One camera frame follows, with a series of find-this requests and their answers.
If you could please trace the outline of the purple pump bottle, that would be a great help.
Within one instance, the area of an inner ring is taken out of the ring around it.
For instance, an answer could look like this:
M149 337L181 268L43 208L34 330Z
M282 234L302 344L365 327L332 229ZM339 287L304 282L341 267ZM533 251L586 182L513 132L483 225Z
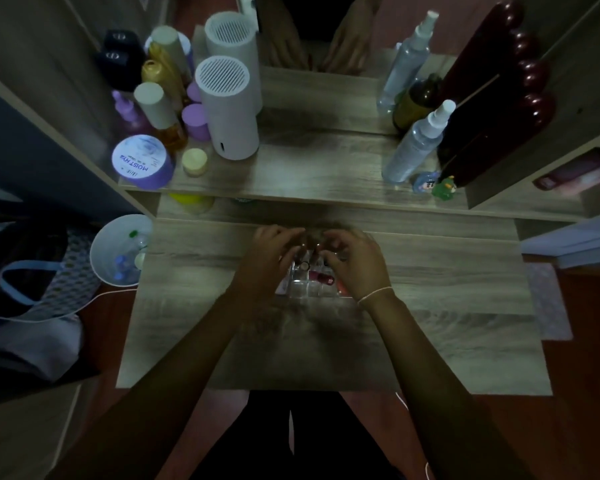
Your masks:
M151 124L133 100L128 99L117 90L113 90L111 95L114 99L114 108L121 118L126 134L129 136L151 134Z

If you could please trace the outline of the pink packet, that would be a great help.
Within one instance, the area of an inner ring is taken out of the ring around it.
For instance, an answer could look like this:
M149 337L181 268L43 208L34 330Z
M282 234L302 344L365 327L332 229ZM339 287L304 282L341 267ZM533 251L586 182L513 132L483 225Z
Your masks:
M551 191L597 169L600 169L600 148L598 147L537 177L532 184L541 191Z

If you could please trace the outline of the clear spray bottle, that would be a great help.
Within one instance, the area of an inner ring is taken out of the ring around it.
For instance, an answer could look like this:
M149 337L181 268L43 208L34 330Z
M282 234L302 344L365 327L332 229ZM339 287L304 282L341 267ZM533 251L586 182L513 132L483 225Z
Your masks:
M414 122L384 166L381 172L383 180L393 185L406 182L440 145L455 110L456 103L446 99L435 111Z

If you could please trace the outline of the small cream jar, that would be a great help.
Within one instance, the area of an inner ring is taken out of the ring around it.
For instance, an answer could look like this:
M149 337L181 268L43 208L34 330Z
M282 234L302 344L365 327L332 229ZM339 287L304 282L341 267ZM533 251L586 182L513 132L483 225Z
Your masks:
M208 155L200 148L190 148L184 151L181 162L183 172L188 177L200 177L208 170Z

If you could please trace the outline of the clear acrylic makeup organizer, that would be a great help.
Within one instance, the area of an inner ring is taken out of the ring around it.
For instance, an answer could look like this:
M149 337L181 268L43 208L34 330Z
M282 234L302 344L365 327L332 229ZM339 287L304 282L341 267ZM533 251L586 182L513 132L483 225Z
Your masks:
M330 274L336 278L336 282L332 286L309 282L307 278L309 271ZM280 281L275 295L295 299L351 298L347 288L337 279L334 270L326 265L318 252L311 250L296 256L284 279Z

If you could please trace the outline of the black cosmetic box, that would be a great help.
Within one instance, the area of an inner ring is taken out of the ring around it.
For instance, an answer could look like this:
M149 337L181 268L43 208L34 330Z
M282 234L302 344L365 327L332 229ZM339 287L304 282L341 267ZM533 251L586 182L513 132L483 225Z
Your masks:
M95 62L111 88L133 93L142 83L142 67L147 56L133 31L107 30Z

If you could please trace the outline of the purple lidded cream jar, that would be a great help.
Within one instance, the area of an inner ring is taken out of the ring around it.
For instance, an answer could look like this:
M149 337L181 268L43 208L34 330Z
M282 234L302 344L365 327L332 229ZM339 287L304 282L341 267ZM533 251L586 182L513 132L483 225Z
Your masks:
M175 172L166 147L149 135L134 135L120 141L112 151L111 162L120 177L145 191L168 185Z

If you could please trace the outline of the white box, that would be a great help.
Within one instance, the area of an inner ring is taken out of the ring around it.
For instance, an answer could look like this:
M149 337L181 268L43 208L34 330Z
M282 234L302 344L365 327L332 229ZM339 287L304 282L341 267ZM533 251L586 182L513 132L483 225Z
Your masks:
M562 269L600 267L600 215L576 223L515 219L522 254L554 258Z

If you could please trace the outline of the white round bin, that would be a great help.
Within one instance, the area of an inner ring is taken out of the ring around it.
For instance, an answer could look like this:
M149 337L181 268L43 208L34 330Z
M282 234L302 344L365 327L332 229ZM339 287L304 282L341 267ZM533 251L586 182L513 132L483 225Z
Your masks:
M100 281L120 289L137 286L152 231L152 220L142 214L117 217L98 231L89 259Z

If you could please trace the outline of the person's black shorts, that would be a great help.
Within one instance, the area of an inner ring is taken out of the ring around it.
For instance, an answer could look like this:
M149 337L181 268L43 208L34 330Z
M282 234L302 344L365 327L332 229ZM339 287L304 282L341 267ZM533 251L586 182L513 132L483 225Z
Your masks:
M253 390L189 480L406 480L339 392Z

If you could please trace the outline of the green cartoon figurine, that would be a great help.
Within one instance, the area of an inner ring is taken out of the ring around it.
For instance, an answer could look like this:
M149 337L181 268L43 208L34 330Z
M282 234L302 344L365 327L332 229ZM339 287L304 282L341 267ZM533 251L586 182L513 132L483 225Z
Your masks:
M453 175L439 180L432 188L432 195L438 200L449 201L453 199L457 186Z

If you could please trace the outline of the tall bottle with beige cap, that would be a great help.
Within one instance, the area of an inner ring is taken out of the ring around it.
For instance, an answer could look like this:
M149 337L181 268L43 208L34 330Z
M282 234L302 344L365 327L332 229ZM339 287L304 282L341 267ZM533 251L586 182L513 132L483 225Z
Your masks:
M192 71L182 47L178 31L168 25L153 29L148 48L150 59L160 63L180 92L184 105L192 103L187 87L192 83Z

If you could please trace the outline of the person's left forearm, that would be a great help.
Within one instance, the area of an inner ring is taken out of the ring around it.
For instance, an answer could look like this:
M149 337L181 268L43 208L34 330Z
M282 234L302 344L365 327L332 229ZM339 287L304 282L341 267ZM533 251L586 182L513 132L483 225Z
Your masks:
M257 307L256 292L228 288L172 350L94 421L45 480L155 480L220 357Z

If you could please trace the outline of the person's right hand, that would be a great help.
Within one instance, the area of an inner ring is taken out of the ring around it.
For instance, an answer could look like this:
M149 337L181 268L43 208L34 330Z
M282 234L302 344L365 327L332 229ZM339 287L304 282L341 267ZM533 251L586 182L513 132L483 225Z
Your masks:
M363 268L333 270L351 297L364 308L370 308L375 301L395 297L381 248L365 232L363 232Z

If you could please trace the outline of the yellow container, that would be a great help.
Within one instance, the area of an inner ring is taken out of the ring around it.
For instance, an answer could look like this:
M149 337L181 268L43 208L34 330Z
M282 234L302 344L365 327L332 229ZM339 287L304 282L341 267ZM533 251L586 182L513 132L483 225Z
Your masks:
M208 212L214 205L215 197L194 194L168 193L168 196L177 202L186 212L200 215Z

